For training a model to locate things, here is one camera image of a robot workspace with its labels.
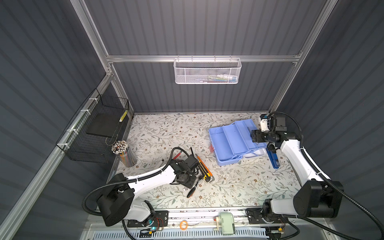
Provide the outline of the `white blue tool box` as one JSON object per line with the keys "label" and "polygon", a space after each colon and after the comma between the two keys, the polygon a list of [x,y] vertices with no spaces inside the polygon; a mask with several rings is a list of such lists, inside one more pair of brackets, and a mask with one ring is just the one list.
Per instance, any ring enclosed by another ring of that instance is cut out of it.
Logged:
{"label": "white blue tool box", "polygon": [[253,120],[241,120],[222,127],[209,129],[211,145],[219,166],[236,164],[243,158],[267,154],[266,143],[254,143],[252,130],[257,130]]}

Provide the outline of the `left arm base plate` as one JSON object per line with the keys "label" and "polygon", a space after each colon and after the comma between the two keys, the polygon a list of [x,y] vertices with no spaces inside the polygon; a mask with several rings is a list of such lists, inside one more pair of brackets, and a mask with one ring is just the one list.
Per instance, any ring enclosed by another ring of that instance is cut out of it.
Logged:
{"label": "left arm base plate", "polygon": [[168,225],[168,220],[169,211],[154,211],[143,221],[128,220],[126,225],[128,228],[166,227]]}

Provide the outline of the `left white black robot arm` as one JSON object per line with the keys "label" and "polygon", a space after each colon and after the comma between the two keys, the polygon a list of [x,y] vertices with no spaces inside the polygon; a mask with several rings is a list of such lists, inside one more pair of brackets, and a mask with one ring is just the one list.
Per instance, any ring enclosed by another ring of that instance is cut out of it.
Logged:
{"label": "left white black robot arm", "polygon": [[102,217],[107,227],[123,220],[149,225],[155,210],[148,201],[139,201],[139,196],[174,183],[192,189],[199,166],[193,154],[175,147],[162,167],[137,176],[117,174],[107,184],[90,191],[82,201],[82,208],[90,215]]}

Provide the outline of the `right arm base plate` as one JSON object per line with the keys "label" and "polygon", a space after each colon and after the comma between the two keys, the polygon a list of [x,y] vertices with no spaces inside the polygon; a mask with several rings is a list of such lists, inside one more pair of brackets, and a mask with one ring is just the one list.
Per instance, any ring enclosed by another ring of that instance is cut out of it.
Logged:
{"label": "right arm base plate", "polygon": [[247,208],[245,214],[250,224],[282,224],[283,226],[288,223],[282,217],[263,212],[262,208]]}

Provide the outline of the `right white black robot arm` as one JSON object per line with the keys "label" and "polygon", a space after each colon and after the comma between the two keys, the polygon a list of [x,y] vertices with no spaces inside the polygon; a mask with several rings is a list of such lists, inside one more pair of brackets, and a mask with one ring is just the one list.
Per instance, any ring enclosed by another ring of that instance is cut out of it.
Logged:
{"label": "right white black robot arm", "polygon": [[300,229],[290,222],[290,218],[304,220],[335,236],[345,240],[352,237],[342,234],[316,222],[315,218],[334,219],[337,217],[342,199],[346,199],[384,232],[383,223],[367,208],[345,193],[343,185],[333,181],[326,175],[308,154],[304,147],[304,135],[299,123],[283,112],[272,112],[260,115],[260,128],[252,130],[251,139],[254,143],[266,143],[271,151],[281,150],[288,157],[295,171],[301,188],[291,199],[266,199],[255,211],[257,217],[266,224],[282,220],[293,227],[296,232],[287,236],[291,239],[300,233]]}

